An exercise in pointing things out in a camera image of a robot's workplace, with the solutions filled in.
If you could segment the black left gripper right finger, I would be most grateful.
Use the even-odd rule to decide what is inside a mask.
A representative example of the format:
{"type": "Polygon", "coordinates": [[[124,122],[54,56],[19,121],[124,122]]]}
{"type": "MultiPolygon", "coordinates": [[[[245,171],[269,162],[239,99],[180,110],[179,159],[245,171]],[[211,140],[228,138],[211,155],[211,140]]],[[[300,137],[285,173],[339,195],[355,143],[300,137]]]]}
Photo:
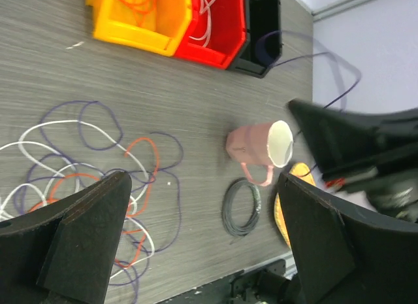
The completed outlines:
{"type": "Polygon", "coordinates": [[[291,250],[307,303],[416,303],[417,224],[282,173],[291,250]]]}

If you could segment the pink white mug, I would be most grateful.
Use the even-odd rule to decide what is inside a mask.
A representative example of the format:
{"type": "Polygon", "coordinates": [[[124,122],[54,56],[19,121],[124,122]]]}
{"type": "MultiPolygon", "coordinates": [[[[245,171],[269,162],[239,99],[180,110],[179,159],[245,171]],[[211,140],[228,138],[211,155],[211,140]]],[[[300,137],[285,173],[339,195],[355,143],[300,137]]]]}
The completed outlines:
{"type": "Polygon", "coordinates": [[[293,157],[293,133],[287,122],[275,122],[242,126],[227,136],[225,149],[236,160],[250,183],[268,186],[272,183],[274,170],[285,167],[293,157]],[[248,165],[266,168],[262,182],[253,179],[248,165]]]}

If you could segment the aluminium corner post right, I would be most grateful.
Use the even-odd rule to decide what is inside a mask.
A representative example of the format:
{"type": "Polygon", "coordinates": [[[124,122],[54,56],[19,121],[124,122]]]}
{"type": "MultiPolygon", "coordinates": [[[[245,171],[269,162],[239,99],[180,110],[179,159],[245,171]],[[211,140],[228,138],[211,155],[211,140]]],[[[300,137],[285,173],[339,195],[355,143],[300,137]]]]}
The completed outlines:
{"type": "Polygon", "coordinates": [[[313,10],[313,20],[314,22],[325,20],[327,18],[349,11],[353,8],[357,8],[372,1],[375,0],[339,0],[319,10],[313,10]]]}

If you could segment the black plastic bin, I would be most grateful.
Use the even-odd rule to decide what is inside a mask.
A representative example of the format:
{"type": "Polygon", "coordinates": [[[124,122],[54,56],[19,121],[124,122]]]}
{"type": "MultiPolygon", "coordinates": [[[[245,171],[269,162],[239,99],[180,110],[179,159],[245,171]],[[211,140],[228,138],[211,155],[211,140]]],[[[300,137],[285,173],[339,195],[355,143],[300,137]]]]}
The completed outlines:
{"type": "Polygon", "coordinates": [[[228,70],[264,78],[282,54],[281,0],[244,0],[246,41],[228,70]]]}

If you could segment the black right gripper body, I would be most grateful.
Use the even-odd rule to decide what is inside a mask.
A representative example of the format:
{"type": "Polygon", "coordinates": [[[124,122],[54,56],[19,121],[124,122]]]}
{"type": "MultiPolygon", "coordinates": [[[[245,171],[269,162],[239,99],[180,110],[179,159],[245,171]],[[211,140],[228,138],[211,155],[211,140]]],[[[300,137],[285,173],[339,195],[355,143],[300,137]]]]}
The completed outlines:
{"type": "Polygon", "coordinates": [[[381,214],[417,222],[417,173],[394,173],[366,183],[370,204],[381,214]]]}

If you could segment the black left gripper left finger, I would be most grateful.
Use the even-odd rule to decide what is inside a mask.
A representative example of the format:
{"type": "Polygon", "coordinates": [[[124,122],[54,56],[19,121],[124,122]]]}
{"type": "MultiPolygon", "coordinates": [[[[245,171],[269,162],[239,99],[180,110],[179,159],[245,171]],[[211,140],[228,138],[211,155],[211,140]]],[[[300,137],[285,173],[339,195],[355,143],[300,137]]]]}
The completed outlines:
{"type": "Polygon", "coordinates": [[[1,222],[2,303],[103,303],[131,193],[117,171],[1,222]]]}

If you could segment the orange woven mat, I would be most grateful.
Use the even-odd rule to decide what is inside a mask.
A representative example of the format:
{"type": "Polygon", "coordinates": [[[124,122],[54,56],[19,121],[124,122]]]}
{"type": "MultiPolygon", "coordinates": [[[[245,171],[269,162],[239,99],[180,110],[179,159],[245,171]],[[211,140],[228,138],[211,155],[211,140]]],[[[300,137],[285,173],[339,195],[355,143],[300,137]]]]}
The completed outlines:
{"type": "MultiPolygon", "coordinates": [[[[303,162],[291,164],[287,172],[298,177],[304,182],[307,182],[308,184],[317,186],[314,180],[314,176],[311,173],[311,169],[303,162]]],[[[282,201],[280,199],[280,193],[277,193],[274,200],[274,221],[281,236],[289,248],[291,248],[291,242],[289,239],[287,224],[290,222],[291,218],[288,217],[287,211],[289,210],[290,204],[291,202],[289,196],[285,198],[285,201],[282,201]]]]}

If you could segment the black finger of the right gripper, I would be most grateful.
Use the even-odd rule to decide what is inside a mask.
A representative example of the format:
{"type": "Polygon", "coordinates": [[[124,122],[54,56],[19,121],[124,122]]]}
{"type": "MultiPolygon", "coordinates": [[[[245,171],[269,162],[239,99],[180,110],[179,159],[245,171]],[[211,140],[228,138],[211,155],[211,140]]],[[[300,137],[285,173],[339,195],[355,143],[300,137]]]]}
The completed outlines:
{"type": "Polygon", "coordinates": [[[299,99],[288,109],[327,186],[417,169],[417,109],[361,114],[299,99]]]}

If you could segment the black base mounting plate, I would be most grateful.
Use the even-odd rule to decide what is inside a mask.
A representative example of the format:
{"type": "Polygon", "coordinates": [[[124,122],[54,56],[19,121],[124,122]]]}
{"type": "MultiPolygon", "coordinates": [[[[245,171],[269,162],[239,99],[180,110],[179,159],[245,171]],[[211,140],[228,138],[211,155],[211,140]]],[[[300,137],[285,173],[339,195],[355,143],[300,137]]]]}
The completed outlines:
{"type": "Polygon", "coordinates": [[[279,258],[253,269],[242,269],[161,304],[281,303],[289,287],[286,260],[279,258]]]}

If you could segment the red plastic bin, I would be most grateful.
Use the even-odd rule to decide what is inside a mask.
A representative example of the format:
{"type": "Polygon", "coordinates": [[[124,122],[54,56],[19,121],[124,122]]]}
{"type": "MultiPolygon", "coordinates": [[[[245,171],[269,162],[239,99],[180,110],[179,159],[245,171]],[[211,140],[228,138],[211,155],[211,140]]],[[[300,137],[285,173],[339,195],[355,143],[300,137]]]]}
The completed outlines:
{"type": "Polygon", "coordinates": [[[174,56],[227,69],[246,41],[244,0],[191,0],[192,21],[174,56]]]}

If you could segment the yellow plastic bin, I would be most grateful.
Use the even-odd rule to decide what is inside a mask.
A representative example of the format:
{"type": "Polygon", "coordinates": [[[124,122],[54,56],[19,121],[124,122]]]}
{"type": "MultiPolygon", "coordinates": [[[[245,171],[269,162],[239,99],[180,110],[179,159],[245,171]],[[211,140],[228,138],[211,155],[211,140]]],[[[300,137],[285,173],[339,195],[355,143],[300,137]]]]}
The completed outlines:
{"type": "Polygon", "coordinates": [[[171,57],[192,20],[191,0],[86,0],[93,37],[171,57]]]}

